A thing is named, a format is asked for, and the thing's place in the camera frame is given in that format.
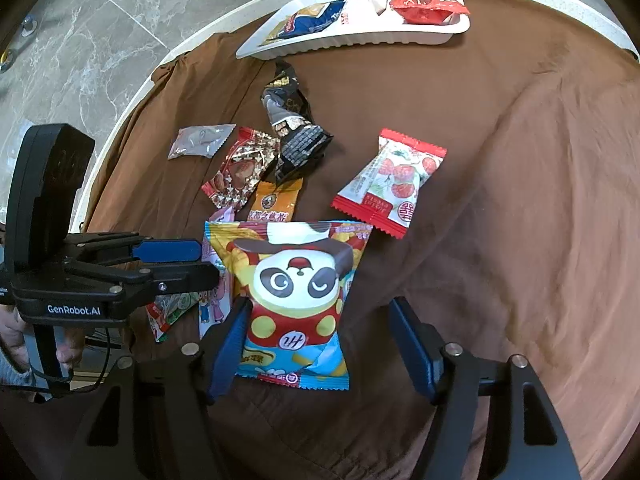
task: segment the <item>human hand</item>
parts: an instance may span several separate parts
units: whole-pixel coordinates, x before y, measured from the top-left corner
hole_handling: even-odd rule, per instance
[[[24,372],[29,368],[29,355],[24,344],[24,331],[28,328],[12,305],[0,304],[0,342],[7,357]],[[56,357],[64,368],[69,370],[82,358],[84,349],[84,330],[81,328],[65,329],[65,341],[58,346]]]

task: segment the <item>red snack package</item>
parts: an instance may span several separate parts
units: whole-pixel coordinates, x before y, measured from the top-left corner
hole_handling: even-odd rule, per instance
[[[440,167],[447,150],[386,128],[378,155],[345,186],[331,206],[402,238],[414,215],[418,190]]]
[[[251,128],[240,128],[238,140],[229,150],[222,167],[200,189],[217,208],[233,206],[235,210],[240,209],[275,160],[279,149],[280,139]]]
[[[446,25],[454,14],[469,14],[457,0],[391,0],[389,6],[411,25]]]

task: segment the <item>blue gripper pad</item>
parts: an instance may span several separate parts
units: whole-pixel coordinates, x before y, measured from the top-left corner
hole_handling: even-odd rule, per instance
[[[238,370],[242,348],[244,348],[244,338],[250,314],[251,307],[245,305],[235,319],[229,319],[232,325],[211,367],[211,382],[207,391],[210,400],[216,400],[226,394],[231,387],[236,370]],[[226,321],[222,325],[212,326],[207,333],[217,327],[222,327],[225,323]]]
[[[134,247],[132,254],[146,264],[198,262],[202,247],[197,240],[147,240]]]
[[[436,385],[444,373],[438,348],[444,344],[442,338],[432,325],[420,322],[404,298],[389,303],[388,322],[415,390],[433,402],[438,395]],[[426,336],[433,341],[431,352],[423,344]]]

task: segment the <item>sleeve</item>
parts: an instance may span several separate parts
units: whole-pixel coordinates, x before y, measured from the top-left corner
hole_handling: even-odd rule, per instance
[[[31,370],[19,372],[11,359],[4,353],[0,344],[0,384],[14,384],[16,386],[33,386],[33,373]]]

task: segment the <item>panda face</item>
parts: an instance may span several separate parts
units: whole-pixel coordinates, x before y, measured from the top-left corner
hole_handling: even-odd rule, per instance
[[[338,282],[335,260],[330,254],[284,250],[258,263],[252,288],[259,301],[306,310],[334,304]]]

